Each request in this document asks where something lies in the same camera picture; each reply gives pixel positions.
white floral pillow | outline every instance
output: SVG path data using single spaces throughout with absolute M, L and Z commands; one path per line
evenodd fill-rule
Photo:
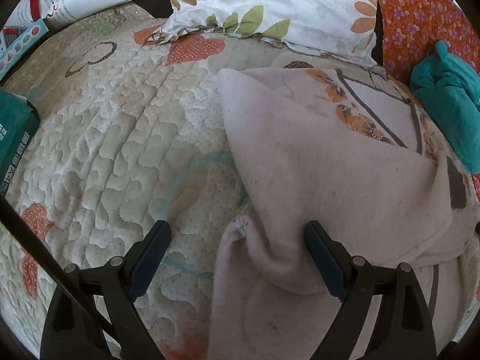
M 154 39 L 162 43 L 198 29 L 281 40 L 373 66 L 377 0 L 172 0 L 174 13 Z

red floral pillow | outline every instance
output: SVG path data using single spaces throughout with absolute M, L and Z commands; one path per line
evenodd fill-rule
M 378 0 L 383 18 L 383 66 L 404 83 L 444 40 L 448 51 L 480 71 L 479 37 L 451 0 Z

teal cloth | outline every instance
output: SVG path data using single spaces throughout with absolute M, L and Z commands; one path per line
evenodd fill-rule
M 443 40 L 420 62 L 410 88 L 472 173 L 480 173 L 480 77 Z

polka dot fabric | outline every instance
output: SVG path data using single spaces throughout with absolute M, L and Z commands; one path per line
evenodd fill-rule
M 25 209 L 22 219 L 41 241 L 45 241 L 47 233 L 55 225 L 47 219 L 47 209 L 39 203 L 33 203 Z M 22 260 L 22 276 L 27 292 L 33 299 L 38 296 L 37 273 L 37 262 L 27 254 Z
M 403 83 L 444 40 L 449 52 L 480 71 L 479 37 L 450 0 L 378 0 L 383 18 L 383 65 Z
M 172 44 L 165 65 L 201 61 L 215 54 L 220 54 L 224 48 L 225 42 L 221 39 L 205 39 L 198 34 L 186 35 Z

pink blanket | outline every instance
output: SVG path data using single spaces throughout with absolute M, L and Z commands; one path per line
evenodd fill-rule
M 465 170 L 424 111 L 341 70 L 223 70 L 219 79 L 251 203 L 222 238 L 209 358 L 313 354 L 339 308 L 303 245 L 313 219 L 351 255 L 414 266 L 427 302 L 434 293 L 437 304 L 451 304 L 433 319 L 441 350 L 465 306 L 456 258 L 475 218 Z

